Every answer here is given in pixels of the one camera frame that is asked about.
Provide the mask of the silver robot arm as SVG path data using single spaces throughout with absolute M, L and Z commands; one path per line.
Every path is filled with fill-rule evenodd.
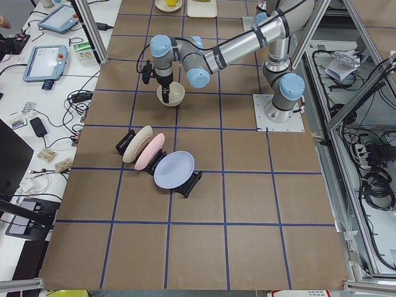
M 289 116 L 305 89 L 304 80 L 291 71 L 290 37 L 306 24 L 314 5 L 314 1 L 267 1 L 263 20 L 211 48 L 203 48 L 198 36 L 171 38 L 155 35 L 150 40 L 153 59 L 146 61 L 142 68 L 143 83 L 156 79 L 161 86 L 162 100 L 168 103 L 175 61 L 183 65 L 191 87 L 204 88 L 212 74 L 268 47 L 263 74 L 273 89 L 273 97 L 266 111 L 271 120 Z

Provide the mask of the person hand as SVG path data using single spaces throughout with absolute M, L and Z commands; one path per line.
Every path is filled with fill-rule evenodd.
M 11 25 L 10 22 L 8 21 L 7 18 L 5 18 L 4 16 L 0 16 L 0 27 L 1 28 L 6 28 L 6 29 L 10 29 Z

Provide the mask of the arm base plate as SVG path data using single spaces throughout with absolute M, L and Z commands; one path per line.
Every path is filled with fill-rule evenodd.
M 271 94 L 253 94 L 257 131 L 259 132 L 304 132 L 299 106 L 290 111 L 277 111 Z

